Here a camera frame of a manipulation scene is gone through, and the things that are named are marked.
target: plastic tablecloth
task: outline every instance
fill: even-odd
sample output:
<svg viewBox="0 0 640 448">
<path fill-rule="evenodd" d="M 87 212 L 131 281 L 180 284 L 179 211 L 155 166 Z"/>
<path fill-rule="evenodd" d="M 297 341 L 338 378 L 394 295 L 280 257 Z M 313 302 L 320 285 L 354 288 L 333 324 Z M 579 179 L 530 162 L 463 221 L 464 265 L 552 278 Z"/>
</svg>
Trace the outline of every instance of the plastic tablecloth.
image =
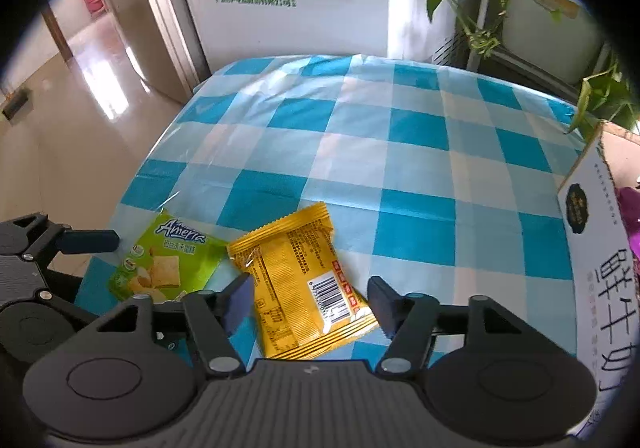
<svg viewBox="0 0 640 448">
<path fill-rule="evenodd" d="M 77 303 L 116 305 L 106 281 L 162 207 L 232 240 L 317 201 L 366 295 L 467 304 L 485 294 L 575 353 L 572 270 L 556 199 L 583 142 L 571 105 L 445 66 L 370 56 L 268 57 L 216 72 L 153 147 L 118 204 L 115 253 L 92 258 Z M 236 276 L 227 260 L 207 285 Z M 260 356 L 254 318 L 232 343 Z M 380 329 L 323 356 L 374 365 Z M 438 338 L 431 361 L 462 345 Z"/>
</svg>

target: tile floor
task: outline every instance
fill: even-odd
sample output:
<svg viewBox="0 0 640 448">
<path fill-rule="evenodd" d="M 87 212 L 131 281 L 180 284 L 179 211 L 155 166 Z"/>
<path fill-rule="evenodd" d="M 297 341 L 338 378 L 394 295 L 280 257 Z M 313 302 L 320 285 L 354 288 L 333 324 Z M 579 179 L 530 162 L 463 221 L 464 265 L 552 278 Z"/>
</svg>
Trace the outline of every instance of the tile floor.
<svg viewBox="0 0 640 448">
<path fill-rule="evenodd" d="M 133 70 L 110 14 L 69 41 L 26 82 L 28 103 L 0 131 L 0 221 L 32 212 L 73 228 L 107 225 L 129 181 L 182 108 Z M 53 269 L 84 274 L 89 255 Z"/>
</svg>

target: yellow plastic wrapper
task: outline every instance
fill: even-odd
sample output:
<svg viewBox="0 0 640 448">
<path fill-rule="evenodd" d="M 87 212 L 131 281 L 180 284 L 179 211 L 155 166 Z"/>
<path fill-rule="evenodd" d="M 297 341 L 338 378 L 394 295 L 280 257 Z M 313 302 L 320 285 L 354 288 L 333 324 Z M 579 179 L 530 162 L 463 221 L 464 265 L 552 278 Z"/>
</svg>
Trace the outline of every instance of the yellow plastic wrapper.
<svg viewBox="0 0 640 448">
<path fill-rule="evenodd" d="M 267 358 L 308 360 L 336 349 L 378 323 L 347 281 L 323 202 L 238 238 L 229 257 L 255 284 L 255 312 Z"/>
</svg>

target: checkered tablecloth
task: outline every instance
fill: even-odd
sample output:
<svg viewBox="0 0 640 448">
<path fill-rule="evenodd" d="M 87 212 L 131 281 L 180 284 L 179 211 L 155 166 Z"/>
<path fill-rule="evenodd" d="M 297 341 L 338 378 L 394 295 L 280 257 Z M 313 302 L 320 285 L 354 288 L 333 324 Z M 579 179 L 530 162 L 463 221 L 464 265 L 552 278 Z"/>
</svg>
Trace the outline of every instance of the checkered tablecloth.
<svg viewBox="0 0 640 448">
<path fill-rule="evenodd" d="M 197 91 L 133 178 L 111 220 L 122 238 L 94 257 L 78 303 L 115 305 L 106 279 L 162 206 L 231 240 L 316 201 L 338 257 L 366 294 L 466 304 L 486 294 L 575 352 L 574 284 L 556 200 L 583 143 L 570 105 L 493 78 L 369 56 L 255 58 Z M 208 287 L 224 287 L 226 261 Z M 259 356 L 255 321 L 232 338 Z M 434 357 L 461 345 L 439 338 Z M 375 364 L 378 329 L 324 356 Z"/>
</svg>

